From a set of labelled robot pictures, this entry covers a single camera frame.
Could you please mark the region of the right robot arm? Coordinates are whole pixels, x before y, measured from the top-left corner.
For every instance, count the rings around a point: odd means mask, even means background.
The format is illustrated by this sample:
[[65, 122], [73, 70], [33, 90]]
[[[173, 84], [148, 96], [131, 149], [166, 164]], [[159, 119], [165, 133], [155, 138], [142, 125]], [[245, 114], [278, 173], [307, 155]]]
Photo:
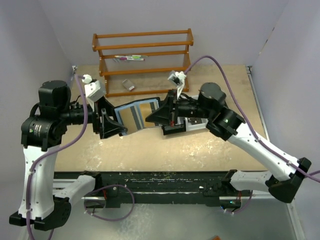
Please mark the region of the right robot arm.
[[177, 91], [170, 90], [160, 107], [145, 120], [172, 126], [179, 117], [207, 119], [206, 128], [211, 134], [242, 149], [266, 168], [257, 172], [230, 170], [222, 183], [226, 195], [261, 191], [283, 203], [293, 201], [311, 161], [285, 153], [252, 130], [247, 120], [226, 106], [226, 94], [218, 84], [204, 83], [197, 99], [188, 96], [179, 99]]

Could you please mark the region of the dark credit card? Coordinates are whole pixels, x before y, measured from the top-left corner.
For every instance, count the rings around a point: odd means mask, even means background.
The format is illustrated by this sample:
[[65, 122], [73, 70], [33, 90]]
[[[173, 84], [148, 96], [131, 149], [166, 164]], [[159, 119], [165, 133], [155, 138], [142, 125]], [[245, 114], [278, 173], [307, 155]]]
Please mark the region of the dark credit card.
[[188, 123], [191, 125], [200, 125], [200, 124], [206, 124], [207, 120], [204, 118], [197, 118], [197, 117], [190, 117], [187, 119]]

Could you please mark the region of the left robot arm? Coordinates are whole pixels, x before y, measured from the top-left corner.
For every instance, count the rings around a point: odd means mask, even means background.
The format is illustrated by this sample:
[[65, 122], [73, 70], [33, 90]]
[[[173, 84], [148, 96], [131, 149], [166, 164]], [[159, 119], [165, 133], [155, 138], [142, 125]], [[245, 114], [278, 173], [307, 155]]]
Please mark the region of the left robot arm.
[[11, 225], [41, 231], [59, 228], [83, 196], [98, 196], [103, 191], [101, 174], [90, 171], [82, 172], [65, 189], [53, 191], [56, 159], [68, 126], [92, 124], [101, 139], [126, 131], [115, 120], [114, 107], [105, 99], [105, 86], [99, 80], [85, 78], [80, 89], [82, 104], [71, 101], [71, 89], [62, 80], [47, 81], [39, 88], [39, 101], [21, 126], [24, 189], [18, 211], [9, 217]]

